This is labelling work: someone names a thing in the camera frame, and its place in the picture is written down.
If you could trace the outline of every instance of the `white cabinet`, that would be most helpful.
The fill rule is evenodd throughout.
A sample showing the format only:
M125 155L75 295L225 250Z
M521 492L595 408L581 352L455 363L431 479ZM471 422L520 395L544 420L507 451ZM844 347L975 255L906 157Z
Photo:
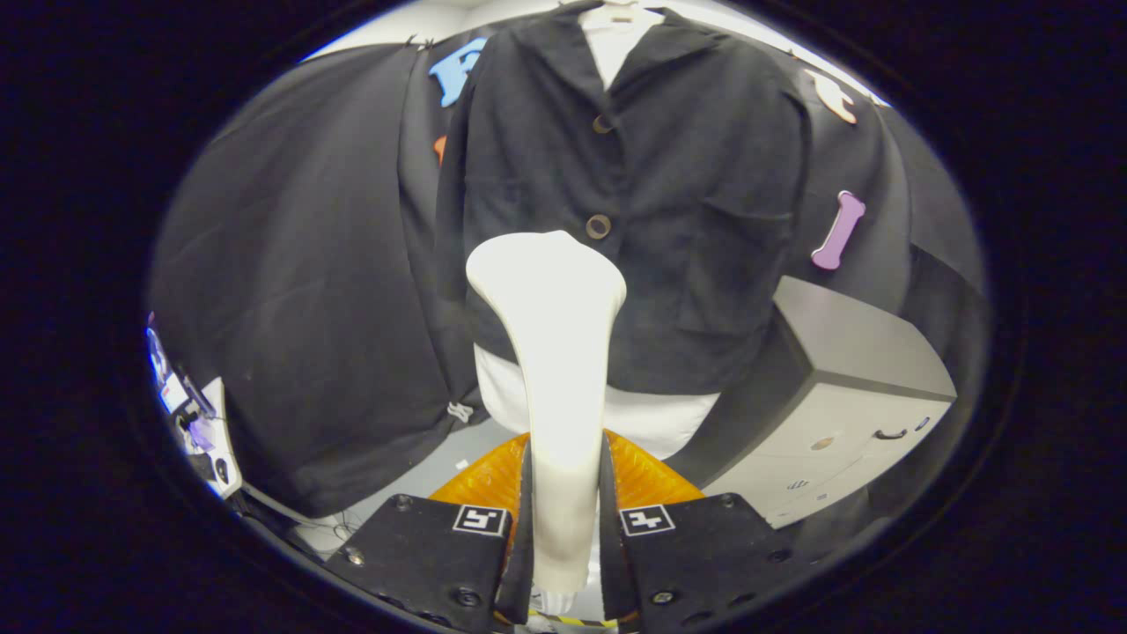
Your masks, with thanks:
M703 491L738 493L779 528L885 473L934 429L956 393L942 361L899 316L792 277L774 298L807 368L802 385L767 435Z

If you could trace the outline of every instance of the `white wall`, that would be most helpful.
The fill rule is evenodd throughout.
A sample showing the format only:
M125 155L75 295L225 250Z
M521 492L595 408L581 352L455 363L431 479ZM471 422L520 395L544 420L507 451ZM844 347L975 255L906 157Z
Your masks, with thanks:
M427 39L437 42L463 30L517 16L549 11L557 6L556 0L416 0L378 16L317 51L310 57L354 46L407 42L407 38L412 34L417 34L415 36L417 43ZM820 69L858 92L875 98L880 105L888 105L872 95L872 91L860 81L813 51L725 3L713 0L667 0L665 2L642 0L642 6L668 7L689 19L740 33L781 51L790 51L797 57Z

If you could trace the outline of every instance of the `jacket button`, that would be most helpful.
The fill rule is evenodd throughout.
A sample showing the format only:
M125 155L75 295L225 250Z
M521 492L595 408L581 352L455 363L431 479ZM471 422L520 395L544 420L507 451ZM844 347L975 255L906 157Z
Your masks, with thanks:
M596 116L595 120L591 122L591 126L600 134L606 134L613 130L613 127L606 124L606 119L603 118L603 115Z
M611 218L602 213L596 213L587 218L587 234L596 240L602 240L611 232Z

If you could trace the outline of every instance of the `black jacket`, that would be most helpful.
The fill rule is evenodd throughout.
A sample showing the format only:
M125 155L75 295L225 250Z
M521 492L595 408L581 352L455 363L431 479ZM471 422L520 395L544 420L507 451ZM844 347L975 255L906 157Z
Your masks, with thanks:
M806 176L808 114L767 55L668 9L604 91L578 25L600 5L560 7L481 52L447 131L440 291L464 297L479 346L515 361L468 287L465 259L499 234L567 230L627 280L609 384L721 392L755 358L770 320Z

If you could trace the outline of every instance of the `drawer handle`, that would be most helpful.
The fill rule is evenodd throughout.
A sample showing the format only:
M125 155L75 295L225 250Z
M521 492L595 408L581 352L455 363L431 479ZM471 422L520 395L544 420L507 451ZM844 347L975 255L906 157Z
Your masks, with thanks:
M880 430L877 430L877 434L875 434L873 436L877 437L877 440L899 440L899 439L904 438L907 435L908 435L908 430L900 430L900 434L898 434L896 436L888 436L885 432L882 432Z

